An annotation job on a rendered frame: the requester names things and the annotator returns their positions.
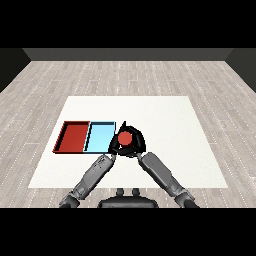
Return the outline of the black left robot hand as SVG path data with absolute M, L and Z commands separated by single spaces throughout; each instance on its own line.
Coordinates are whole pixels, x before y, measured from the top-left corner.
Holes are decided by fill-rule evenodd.
M 108 147 L 109 154 L 120 155 L 120 156 L 125 156 L 127 154 L 125 147 L 122 146 L 118 140 L 119 134 L 124 131 L 125 127 L 126 127 L 126 122 L 123 122 L 123 124 L 119 128 L 118 133 L 115 134 L 111 139 L 111 142 Z

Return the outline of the dark grey robot body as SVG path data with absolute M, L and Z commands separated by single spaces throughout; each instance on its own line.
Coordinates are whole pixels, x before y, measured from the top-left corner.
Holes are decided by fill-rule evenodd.
M 124 189 L 118 188 L 116 195 L 101 200 L 98 208 L 158 208 L 158 204 L 155 200 L 142 197 L 138 188 L 132 189 L 131 196 L 125 196 Z

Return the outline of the small red can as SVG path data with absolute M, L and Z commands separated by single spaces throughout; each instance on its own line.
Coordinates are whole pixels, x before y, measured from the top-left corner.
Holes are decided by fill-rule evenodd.
M 122 146 L 128 146 L 132 143 L 132 135 L 127 131 L 123 131 L 118 135 L 118 142 Z

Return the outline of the light blue shallow open box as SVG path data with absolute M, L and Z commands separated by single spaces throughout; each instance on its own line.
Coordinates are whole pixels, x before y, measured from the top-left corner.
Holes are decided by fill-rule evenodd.
M 83 152 L 85 154 L 107 153 L 115 130 L 114 121 L 92 121 L 86 135 Z

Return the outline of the red shallow open box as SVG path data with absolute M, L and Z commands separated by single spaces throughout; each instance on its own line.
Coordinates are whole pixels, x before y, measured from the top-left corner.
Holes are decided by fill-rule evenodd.
M 89 121 L 65 121 L 53 148 L 55 154 L 82 154 Z

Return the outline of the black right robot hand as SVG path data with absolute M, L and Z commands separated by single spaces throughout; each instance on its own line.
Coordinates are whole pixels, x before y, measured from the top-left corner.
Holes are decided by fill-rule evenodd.
M 129 132 L 132 135 L 132 143 L 128 146 L 124 146 L 127 154 L 126 157 L 136 157 L 138 154 L 142 154 L 146 151 L 146 143 L 142 133 L 133 126 L 126 126 L 124 131 Z

